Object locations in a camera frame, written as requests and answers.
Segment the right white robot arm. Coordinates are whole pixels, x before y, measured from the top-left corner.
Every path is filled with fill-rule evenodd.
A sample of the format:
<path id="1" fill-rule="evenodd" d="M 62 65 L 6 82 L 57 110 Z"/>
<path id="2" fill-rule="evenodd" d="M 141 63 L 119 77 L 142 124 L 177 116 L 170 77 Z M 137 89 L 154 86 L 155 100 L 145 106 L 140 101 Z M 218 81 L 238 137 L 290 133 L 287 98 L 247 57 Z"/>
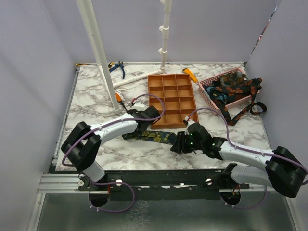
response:
<path id="1" fill-rule="evenodd" d="M 226 188 L 252 183 L 272 187 L 283 196 L 295 198 L 308 181 L 307 171 L 285 147 L 264 150 L 231 143 L 225 138 L 212 137 L 198 122 L 178 132 L 171 151 L 178 154 L 201 151 L 212 159 L 236 162 L 230 172 L 221 176 Z"/>

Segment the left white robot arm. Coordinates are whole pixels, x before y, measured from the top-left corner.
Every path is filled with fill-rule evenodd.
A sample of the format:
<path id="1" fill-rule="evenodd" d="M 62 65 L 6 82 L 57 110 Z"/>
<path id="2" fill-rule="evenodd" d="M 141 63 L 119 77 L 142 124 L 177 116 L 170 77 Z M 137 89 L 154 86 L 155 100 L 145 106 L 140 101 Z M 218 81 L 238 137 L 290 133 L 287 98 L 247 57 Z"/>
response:
<path id="1" fill-rule="evenodd" d="M 116 119 L 96 125 L 79 122 L 61 146 L 63 164 L 68 159 L 69 166 L 86 175 L 94 189 L 103 189 L 106 185 L 105 171 L 96 161 L 100 146 L 118 136 L 146 131 L 164 112 L 149 106 L 144 111 L 130 109 Z"/>

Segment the navy yellow floral tie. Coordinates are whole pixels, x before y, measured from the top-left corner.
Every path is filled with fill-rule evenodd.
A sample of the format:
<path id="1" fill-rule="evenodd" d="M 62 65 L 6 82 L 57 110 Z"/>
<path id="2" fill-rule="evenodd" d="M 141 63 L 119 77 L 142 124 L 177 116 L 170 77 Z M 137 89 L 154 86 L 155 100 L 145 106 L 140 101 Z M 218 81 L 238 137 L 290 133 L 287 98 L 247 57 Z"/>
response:
<path id="1" fill-rule="evenodd" d="M 127 133 L 122 135 L 122 138 L 124 140 L 152 141 L 157 143 L 173 145 L 177 140 L 177 135 L 173 132 L 150 130 L 145 132 L 135 131 L 133 133 Z"/>

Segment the black orange floral tie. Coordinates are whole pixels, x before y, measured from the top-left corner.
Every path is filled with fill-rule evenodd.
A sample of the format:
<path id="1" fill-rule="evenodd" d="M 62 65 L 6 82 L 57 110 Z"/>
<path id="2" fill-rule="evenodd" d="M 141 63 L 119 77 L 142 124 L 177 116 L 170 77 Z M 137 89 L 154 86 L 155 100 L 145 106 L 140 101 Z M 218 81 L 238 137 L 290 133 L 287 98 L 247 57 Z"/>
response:
<path id="1" fill-rule="evenodd" d="M 215 84 L 214 87 L 217 87 L 216 89 L 218 91 L 221 91 L 223 93 L 228 94 L 228 101 L 230 103 L 234 103 L 240 99 L 243 99 L 245 97 L 249 97 L 251 103 L 246 106 L 243 110 L 241 110 L 234 118 L 231 118 L 230 113 L 228 109 L 226 108 L 226 105 L 222 103 L 222 101 L 213 100 L 215 105 L 219 108 L 221 111 L 221 114 L 225 118 L 228 125 L 234 126 L 239 121 L 239 119 L 246 113 L 250 112 L 254 115 L 259 115 L 267 111 L 267 107 L 262 102 L 256 102 L 255 98 L 257 96 L 258 90 L 261 89 L 260 83 L 262 82 L 261 78 L 254 78 L 251 79 L 244 84 L 240 84 L 234 87 L 222 87 L 218 86 L 218 84 Z"/>

